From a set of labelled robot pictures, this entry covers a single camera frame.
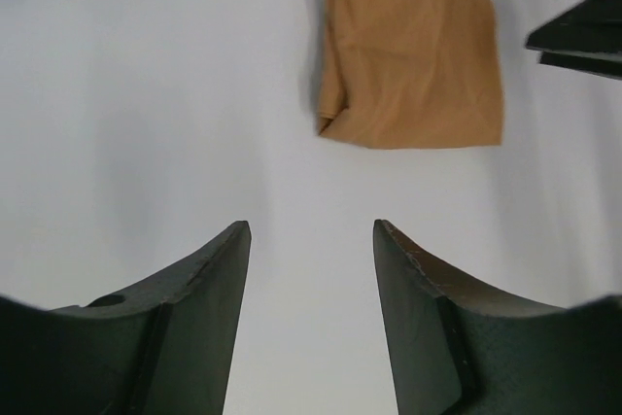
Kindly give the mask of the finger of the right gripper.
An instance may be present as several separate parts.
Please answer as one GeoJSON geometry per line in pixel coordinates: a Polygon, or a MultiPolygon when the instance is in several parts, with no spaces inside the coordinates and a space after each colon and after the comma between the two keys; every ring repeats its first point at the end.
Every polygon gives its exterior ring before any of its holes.
{"type": "Polygon", "coordinates": [[[582,0],[532,31],[527,49],[620,52],[621,0],[582,0]]]}
{"type": "Polygon", "coordinates": [[[621,63],[618,61],[555,52],[542,52],[539,55],[539,63],[609,79],[621,78],[621,63]]]}

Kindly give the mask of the tan tank top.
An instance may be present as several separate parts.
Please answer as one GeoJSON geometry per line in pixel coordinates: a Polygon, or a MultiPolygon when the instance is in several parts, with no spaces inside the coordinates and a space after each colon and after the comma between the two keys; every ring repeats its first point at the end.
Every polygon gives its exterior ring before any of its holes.
{"type": "Polygon", "coordinates": [[[376,150],[502,141],[492,0],[324,0],[317,131],[376,150]]]}

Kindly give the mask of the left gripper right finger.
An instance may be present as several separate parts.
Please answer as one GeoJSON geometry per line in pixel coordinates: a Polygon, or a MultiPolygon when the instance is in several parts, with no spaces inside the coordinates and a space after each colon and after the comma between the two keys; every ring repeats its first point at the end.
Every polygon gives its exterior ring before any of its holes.
{"type": "Polygon", "coordinates": [[[493,287],[385,220],[373,255],[401,414],[617,414],[621,299],[560,308],[493,287]]]}

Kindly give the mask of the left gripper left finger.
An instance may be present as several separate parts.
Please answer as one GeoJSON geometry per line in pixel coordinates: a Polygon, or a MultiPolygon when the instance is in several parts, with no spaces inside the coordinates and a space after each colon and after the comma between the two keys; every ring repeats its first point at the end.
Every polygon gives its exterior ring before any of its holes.
{"type": "Polygon", "coordinates": [[[220,414],[250,258],[237,221],[87,306],[1,301],[5,414],[220,414]]]}

